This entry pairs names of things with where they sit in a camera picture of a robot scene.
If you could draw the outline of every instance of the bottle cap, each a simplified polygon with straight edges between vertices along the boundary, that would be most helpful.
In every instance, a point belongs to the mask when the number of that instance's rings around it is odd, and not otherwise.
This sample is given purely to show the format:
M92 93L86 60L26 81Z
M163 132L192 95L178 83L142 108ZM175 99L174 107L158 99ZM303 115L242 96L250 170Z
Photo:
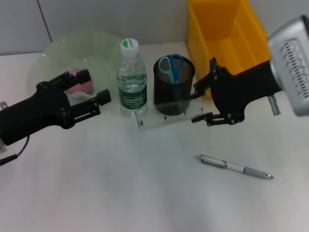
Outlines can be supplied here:
M139 42L135 39L125 39L121 42L120 50L125 57L135 57L139 53Z

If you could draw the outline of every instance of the yellow storage box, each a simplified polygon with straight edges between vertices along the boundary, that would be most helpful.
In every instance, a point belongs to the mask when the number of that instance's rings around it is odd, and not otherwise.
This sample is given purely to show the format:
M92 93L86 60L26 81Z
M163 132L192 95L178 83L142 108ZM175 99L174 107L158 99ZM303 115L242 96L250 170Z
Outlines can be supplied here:
M212 57L232 74L269 59L267 34L246 0L189 0L188 8L188 47L199 79Z

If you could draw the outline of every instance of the pen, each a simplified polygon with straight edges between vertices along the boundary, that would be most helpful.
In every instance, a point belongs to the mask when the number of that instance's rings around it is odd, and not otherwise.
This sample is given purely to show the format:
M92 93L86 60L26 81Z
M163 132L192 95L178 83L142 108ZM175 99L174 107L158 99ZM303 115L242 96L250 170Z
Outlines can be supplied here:
M244 166L240 166L238 164L234 164L234 163L228 163L224 160L221 159L216 159L213 157L209 157L209 156L205 156L205 155L201 155L200 159L202 161L202 163L205 164L209 164L212 166L216 166L219 168L226 168L229 170L233 170L239 173L243 173L245 175L251 175L254 177L258 177L258 178L262 178L262 179L273 179L274 177L268 173L253 169L253 168L248 168L248 167L244 167Z

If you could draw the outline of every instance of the pink eraser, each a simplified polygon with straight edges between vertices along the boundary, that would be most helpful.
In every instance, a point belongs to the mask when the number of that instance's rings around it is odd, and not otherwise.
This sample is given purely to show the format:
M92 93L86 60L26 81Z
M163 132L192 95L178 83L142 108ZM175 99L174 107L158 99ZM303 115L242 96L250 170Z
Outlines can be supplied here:
M73 74L74 76L76 76L76 74L81 71L81 69L73 69L73 70L69 70L68 72L70 74ZM83 83L83 84L77 84L74 85L73 87L69 88L66 90L66 93L71 95L75 92L84 92L84 93L88 93L90 94L93 91L93 83L92 83L92 76L90 74L90 81Z

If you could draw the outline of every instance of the water bottle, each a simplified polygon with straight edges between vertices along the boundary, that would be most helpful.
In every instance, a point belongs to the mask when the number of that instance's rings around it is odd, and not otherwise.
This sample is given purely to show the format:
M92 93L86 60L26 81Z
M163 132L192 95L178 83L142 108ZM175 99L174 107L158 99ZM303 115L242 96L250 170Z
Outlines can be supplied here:
M121 42L122 57L117 80L121 111L135 116L147 110L147 73L139 56L139 43L135 39Z

